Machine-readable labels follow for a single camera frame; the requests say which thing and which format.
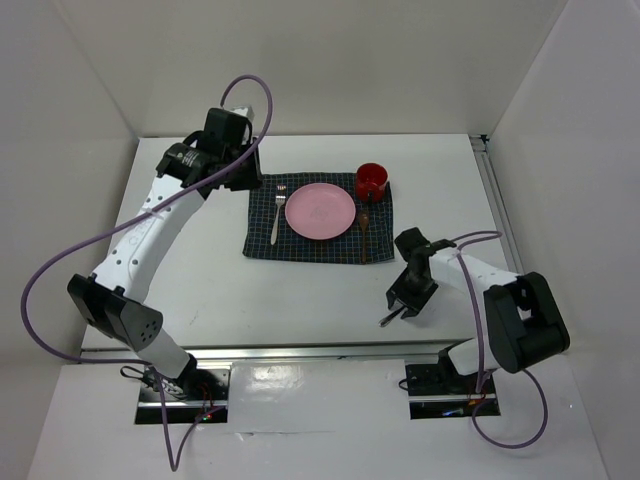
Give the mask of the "silver table knife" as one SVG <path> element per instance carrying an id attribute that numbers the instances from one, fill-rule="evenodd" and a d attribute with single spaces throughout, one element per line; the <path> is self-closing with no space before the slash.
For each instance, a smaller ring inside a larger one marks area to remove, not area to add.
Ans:
<path id="1" fill-rule="evenodd" d="M 398 317 L 399 315 L 401 315 L 404 312 L 405 308 L 404 307 L 400 307 L 394 311 L 392 311 L 391 313 L 389 313 L 388 315 L 386 315 L 384 318 L 382 318 L 379 322 L 378 325 L 380 328 L 385 328 L 391 321 L 393 321 L 396 317 Z"/>

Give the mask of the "silver fork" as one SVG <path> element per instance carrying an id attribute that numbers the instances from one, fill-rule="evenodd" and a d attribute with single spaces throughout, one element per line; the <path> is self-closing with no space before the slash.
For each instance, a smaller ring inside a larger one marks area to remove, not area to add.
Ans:
<path id="1" fill-rule="evenodd" d="M 280 213 L 283 206 L 286 203 L 286 199 L 287 199 L 287 187 L 284 184 L 278 184 L 276 186 L 276 193 L 275 193 L 276 213 L 275 213 L 275 218 L 272 225 L 271 236 L 270 236 L 270 244 L 272 246 L 274 246 L 277 242 Z"/>

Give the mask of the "dark checked cloth napkin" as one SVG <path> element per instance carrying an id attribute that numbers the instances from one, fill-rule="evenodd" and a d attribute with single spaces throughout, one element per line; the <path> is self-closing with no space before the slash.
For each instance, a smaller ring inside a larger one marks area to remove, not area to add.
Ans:
<path id="1" fill-rule="evenodd" d="M 265 174 L 262 186 L 249 194 L 247 236 L 243 255 L 250 259 L 278 260 L 307 263 L 353 264 L 362 263 L 362 245 L 367 245 L 367 262 L 383 263 L 394 259 L 393 197 L 390 187 L 380 202 L 368 207 L 367 239 L 362 239 L 357 221 L 352 221 L 346 232 L 329 240 L 307 239 L 279 220 L 277 242 L 270 243 L 276 214 L 276 187 L 286 187 L 286 195 L 308 184 L 329 183 L 355 195 L 354 173 L 298 172 Z"/>

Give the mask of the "pink plastic plate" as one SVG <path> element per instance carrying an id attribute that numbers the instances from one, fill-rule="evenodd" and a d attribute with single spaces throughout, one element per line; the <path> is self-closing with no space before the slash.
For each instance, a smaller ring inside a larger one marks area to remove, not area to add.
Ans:
<path id="1" fill-rule="evenodd" d="M 312 183 L 298 188 L 285 205 L 285 218 L 298 235 L 317 241 L 336 238 L 353 224 L 356 206 L 343 188 Z"/>

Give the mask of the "brown wooden spoon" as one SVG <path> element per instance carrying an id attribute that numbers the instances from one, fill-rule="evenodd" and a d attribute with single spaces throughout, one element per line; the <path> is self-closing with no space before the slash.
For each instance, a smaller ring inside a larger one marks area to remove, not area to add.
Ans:
<path id="1" fill-rule="evenodd" d="M 365 210 L 361 210 L 357 215 L 357 221 L 360 228 L 362 240 L 361 240 L 361 263 L 367 263 L 367 234 L 369 228 L 369 214 Z"/>

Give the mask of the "red mug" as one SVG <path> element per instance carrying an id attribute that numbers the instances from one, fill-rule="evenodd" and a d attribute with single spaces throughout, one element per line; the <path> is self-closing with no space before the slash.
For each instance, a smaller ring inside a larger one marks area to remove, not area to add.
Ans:
<path id="1" fill-rule="evenodd" d="M 365 163 L 356 171 L 356 197 L 364 203 L 381 202 L 386 194 L 388 185 L 387 170 L 377 163 Z"/>

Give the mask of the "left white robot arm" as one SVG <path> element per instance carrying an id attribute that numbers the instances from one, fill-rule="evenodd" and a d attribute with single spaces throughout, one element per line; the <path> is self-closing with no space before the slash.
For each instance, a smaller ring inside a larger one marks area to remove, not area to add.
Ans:
<path id="1" fill-rule="evenodd" d="M 145 300 L 165 255 L 212 190 L 260 186 L 258 154 L 221 179 L 201 183 L 251 149 L 253 118 L 249 106 L 210 109 L 203 129 L 163 154 L 140 209 L 145 220 L 128 228 L 89 276 L 76 274 L 67 286 L 87 323 L 150 363 L 162 376 L 163 389 L 176 399 L 201 399 L 215 391 L 217 381 L 175 343 L 163 328 L 162 313 Z"/>

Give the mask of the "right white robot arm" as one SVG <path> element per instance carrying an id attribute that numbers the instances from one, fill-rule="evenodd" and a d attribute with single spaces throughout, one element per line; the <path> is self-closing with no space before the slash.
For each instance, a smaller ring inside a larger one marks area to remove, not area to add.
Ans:
<path id="1" fill-rule="evenodd" d="M 546 278 L 494 267 L 465 253 L 465 248 L 501 236 L 480 230 L 454 239 L 430 241 L 418 228 L 403 231 L 394 243 L 405 269 L 386 292 L 387 326 L 396 317 L 422 312 L 441 286 L 468 294 L 475 336 L 438 354 L 436 383 L 448 392 L 474 381 L 482 390 L 490 374 L 515 374 L 566 351 L 570 336 Z"/>

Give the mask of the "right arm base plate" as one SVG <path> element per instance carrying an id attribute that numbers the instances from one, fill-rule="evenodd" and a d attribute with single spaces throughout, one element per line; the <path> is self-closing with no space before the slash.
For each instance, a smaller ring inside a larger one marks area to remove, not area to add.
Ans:
<path id="1" fill-rule="evenodd" d="M 398 387 L 408 396 L 411 420 L 454 419 L 478 416 L 500 416 L 500 406 L 493 380 L 487 380 L 476 391 L 477 375 L 452 376 L 436 364 L 406 364 L 405 377 Z"/>

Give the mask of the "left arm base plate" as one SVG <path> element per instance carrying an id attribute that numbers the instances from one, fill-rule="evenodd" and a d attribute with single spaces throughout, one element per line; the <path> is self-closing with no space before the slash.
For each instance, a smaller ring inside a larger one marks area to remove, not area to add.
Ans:
<path id="1" fill-rule="evenodd" d="M 197 418 L 203 424 L 228 422 L 228 396 L 231 372 L 229 368 L 209 371 L 211 379 L 198 383 L 190 392 L 175 382 L 161 376 L 167 422 L 169 424 L 191 424 Z M 148 368 L 140 370 L 123 366 L 120 375 L 139 383 L 136 407 L 136 425 L 159 425 L 162 423 L 160 385 Z"/>

